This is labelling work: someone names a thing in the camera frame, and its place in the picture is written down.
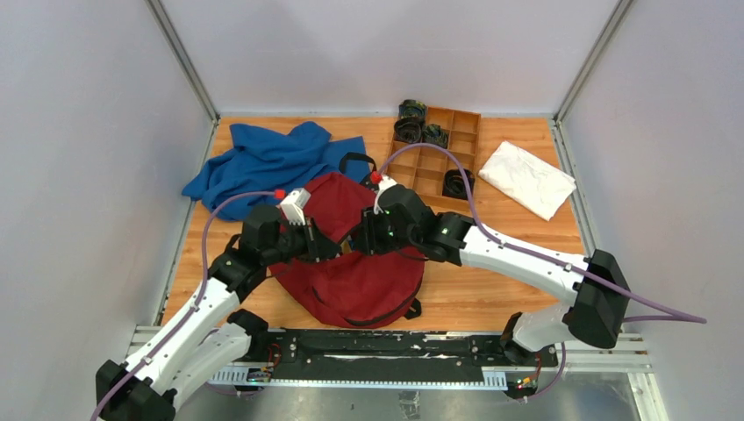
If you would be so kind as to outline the red backpack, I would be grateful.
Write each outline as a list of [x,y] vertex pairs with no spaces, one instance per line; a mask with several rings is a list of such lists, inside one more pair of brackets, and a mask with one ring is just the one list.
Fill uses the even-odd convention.
[[[339,242],[372,205],[372,190],[338,172],[307,182],[304,206],[326,237]],[[293,260],[270,267],[280,285],[314,318],[341,328],[376,329],[422,315],[417,295],[425,264],[398,253],[352,251],[319,263]]]

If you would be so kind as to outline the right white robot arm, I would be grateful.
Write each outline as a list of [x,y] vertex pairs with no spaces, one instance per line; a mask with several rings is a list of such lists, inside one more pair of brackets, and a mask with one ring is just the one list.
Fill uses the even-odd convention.
[[412,247],[428,260],[486,269],[509,276],[557,299],[546,309],[510,316],[498,350],[513,366],[537,352],[578,340],[598,349],[616,346],[626,314],[628,288],[615,257],[562,253],[518,240],[457,212],[434,212],[401,185],[376,197],[351,231],[354,248],[382,255]]

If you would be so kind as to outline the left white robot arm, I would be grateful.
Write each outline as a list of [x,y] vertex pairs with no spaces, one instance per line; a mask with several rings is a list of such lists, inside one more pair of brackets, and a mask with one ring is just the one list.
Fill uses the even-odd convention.
[[340,245],[312,218],[286,219],[271,205],[254,208],[176,315],[124,362],[108,360],[98,369],[92,419],[174,419],[225,365],[267,355],[265,321],[239,306],[263,283],[268,268],[295,259],[321,262],[340,253]]

